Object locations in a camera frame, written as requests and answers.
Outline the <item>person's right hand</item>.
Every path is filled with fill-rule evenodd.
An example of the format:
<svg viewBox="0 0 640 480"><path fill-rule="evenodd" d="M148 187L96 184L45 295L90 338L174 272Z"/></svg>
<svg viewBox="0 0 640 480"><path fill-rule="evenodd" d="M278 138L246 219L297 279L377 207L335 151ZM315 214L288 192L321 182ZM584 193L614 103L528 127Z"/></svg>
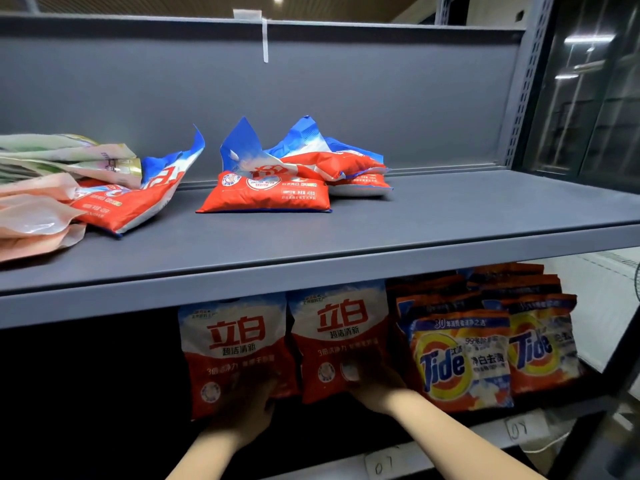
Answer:
<svg viewBox="0 0 640 480"><path fill-rule="evenodd" d="M358 379L347 385L348 393L369 410L396 418L397 401L408 392L395 370L377 357L354 357Z"/></svg>

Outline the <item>person's left hand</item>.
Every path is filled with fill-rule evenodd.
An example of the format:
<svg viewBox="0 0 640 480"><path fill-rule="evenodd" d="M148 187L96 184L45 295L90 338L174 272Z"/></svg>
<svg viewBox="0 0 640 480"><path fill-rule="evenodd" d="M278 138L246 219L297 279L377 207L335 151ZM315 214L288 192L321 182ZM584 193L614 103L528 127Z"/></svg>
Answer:
<svg viewBox="0 0 640 480"><path fill-rule="evenodd" d="M245 371L198 439L224 444L233 452L252 443L271 423L271 395L277 384L275 372Z"/></svg>

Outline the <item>red white detergent bag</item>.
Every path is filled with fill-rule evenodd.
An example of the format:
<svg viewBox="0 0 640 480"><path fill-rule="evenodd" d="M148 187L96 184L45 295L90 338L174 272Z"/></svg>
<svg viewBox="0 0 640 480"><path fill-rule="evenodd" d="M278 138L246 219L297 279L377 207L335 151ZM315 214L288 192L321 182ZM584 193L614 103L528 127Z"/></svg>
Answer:
<svg viewBox="0 0 640 480"><path fill-rule="evenodd" d="M189 149L164 157L142 158L139 189L89 179L76 190L70 206L83 211L78 217L81 222L122 235L167 206L183 176L204 149L204 137L196 128Z"/></svg>
<svg viewBox="0 0 640 480"><path fill-rule="evenodd" d="M393 192L382 174L363 174L350 179L327 182L329 195L339 198L377 198Z"/></svg>
<svg viewBox="0 0 640 480"><path fill-rule="evenodd" d="M180 306L181 348L188 364L191 420L214 414L250 367L278 373L272 397L300 394L298 366L287 342L284 292Z"/></svg>
<svg viewBox="0 0 640 480"><path fill-rule="evenodd" d="M257 164L252 171L254 176L292 175L338 182L388 172L378 154L324 137L310 116L300 118L283 140L266 153L268 158Z"/></svg>
<svg viewBox="0 0 640 480"><path fill-rule="evenodd" d="M324 180L299 177L263 151L243 117L220 146L223 170L197 214L331 212Z"/></svg>
<svg viewBox="0 0 640 480"><path fill-rule="evenodd" d="M384 280L289 291L292 338L301 355L301 401L313 404L359 381L357 362L387 357Z"/></svg>

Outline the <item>person's right forearm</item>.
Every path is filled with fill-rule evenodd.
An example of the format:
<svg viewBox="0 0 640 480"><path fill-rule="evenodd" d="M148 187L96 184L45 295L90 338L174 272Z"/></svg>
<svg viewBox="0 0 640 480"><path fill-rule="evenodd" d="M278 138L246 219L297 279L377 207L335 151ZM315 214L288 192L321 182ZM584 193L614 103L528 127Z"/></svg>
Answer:
<svg viewBox="0 0 640 480"><path fill-rule="evenodd" d="M415 392L393 389L382 405L444 480L545 480Z"/></svg>

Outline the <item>person's left forearm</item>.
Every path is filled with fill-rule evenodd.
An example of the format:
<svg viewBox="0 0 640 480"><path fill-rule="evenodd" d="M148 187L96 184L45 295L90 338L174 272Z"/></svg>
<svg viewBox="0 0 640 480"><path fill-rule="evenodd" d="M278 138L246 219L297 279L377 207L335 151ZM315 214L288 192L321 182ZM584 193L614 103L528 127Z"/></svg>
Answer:
<svg viewBox="0 0 640 480"><path fill-rule="evenodd" d="M221 480L240 446L241 437L235 430L206 430L198 435L165 480Z"/></svg>

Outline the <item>white paper shelf label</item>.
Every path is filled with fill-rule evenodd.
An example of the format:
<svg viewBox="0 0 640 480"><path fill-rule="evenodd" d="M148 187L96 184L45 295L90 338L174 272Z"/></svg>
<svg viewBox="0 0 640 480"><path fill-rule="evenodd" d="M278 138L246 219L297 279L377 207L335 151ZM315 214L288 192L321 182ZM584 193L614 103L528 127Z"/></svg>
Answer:
<svg viewBox="0 0 640 480"><path fill-rule="evenodd" d="M510 441L514 444L544 439L550 435L544 411L535 410L504 420L504 426Z"/></svg>
<svg viewBox="0 0 640 480"><path fill-rule="evenodd" d="M393 480L406 475L404 450L393 446L364 456L368 480Z"/></svg>

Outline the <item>stack of orange detergent packets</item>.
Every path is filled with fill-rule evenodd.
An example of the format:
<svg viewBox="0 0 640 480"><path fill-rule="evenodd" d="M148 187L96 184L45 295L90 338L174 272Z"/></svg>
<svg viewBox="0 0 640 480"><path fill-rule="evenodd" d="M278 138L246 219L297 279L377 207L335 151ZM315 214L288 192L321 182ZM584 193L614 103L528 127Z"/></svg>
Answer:
<svg viewBox="0 0 640 480"><path fill-rule="evenodd" d="M507 262L386 282L404 380L447 413L512 408L584 374L578 304L542 264Z"/></svg>

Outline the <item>grey metal shelf rack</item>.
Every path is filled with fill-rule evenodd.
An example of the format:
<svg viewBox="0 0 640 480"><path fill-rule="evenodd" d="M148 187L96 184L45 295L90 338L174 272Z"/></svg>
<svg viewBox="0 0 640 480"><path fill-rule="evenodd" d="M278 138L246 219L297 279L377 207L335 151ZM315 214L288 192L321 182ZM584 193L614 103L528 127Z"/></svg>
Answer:
<svg viewBox="0 0 640 480"><path fill-rule="evenodd" d="M503 169L531 30L0 15L0 130L206 148L158 217L0 270L0 480L156 479L195 434L182 303L640 244L640 194ZM329 214L195 212L245 115L391 167Z"/></svg>

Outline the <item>pink plastic pouch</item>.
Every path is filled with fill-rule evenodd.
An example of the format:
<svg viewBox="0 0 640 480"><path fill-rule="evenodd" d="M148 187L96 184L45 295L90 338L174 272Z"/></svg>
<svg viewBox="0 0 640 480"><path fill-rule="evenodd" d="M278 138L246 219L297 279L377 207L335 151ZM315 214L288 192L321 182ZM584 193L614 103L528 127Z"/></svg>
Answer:
<svg viewBox="0 0 640 480"><path fill-rule="evenodd" d="M0 263L70 248L82 241L85 232L85 224L71 224L65 230L52 235L0 239Z"/></svg>
<svg viewBox="0 0 640 480"><path fill-rule="evenodd" d="M0 198L0 239L54 235L85 213L50 196L4 196Z"/></svg>
<svg viewBox="0 0 640 480"><path fill-rule="evenodd" d="M28 194L69 202L75 198L78 188L79 185L73 176L62 172L0 185L0 198Z"/></svg>

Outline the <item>cream pouch with gold cap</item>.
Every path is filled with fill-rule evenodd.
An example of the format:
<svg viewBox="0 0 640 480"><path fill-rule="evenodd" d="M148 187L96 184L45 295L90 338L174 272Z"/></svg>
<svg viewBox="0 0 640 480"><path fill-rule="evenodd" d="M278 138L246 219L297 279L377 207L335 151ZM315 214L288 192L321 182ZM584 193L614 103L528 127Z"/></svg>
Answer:
<svg viewBox="0 0 640 480"><path fill-rule="evenodd" d="M0 152L0 184L61 172L130 189L139 189L142 181L141 160L125 144Z"/></svg>

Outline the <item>green white pouch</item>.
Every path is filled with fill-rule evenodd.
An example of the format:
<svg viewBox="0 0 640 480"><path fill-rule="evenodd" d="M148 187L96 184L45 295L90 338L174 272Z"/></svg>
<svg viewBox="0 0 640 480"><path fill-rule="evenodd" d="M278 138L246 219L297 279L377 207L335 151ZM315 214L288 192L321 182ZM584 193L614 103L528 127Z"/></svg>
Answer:
<svg viewBox="0 0 640 480"><path fill-rule="evenodd" d="M0 152L41 152L64 148L98 146L99 143L75 134L11 134L0 135Z"/></svg>

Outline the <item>white tape strip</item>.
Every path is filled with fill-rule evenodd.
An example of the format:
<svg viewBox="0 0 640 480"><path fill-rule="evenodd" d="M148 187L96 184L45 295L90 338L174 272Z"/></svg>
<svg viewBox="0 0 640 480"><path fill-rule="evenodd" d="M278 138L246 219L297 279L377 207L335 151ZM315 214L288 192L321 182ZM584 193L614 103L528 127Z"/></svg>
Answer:
<svg viewBox="0 0 640 480"><path fill-rule="evenodd" d="M269 44L268 44L268 19L263 15L260 9L240 9L233 8L233 17L235 20L242 22L260 22L262 37L262 58L265 64L269 62Z"/></svg>

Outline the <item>dark glass door cabinet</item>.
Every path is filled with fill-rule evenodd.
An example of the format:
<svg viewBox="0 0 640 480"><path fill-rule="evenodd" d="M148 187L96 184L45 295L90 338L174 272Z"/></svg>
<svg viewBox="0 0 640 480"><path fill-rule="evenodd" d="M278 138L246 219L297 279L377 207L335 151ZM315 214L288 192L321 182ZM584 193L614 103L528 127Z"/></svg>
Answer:
<svg viewBox="0 0 640 480"><path fill-rule="evenodd" d="M640 0L555 0L514 168L640 194Z"/></svg>

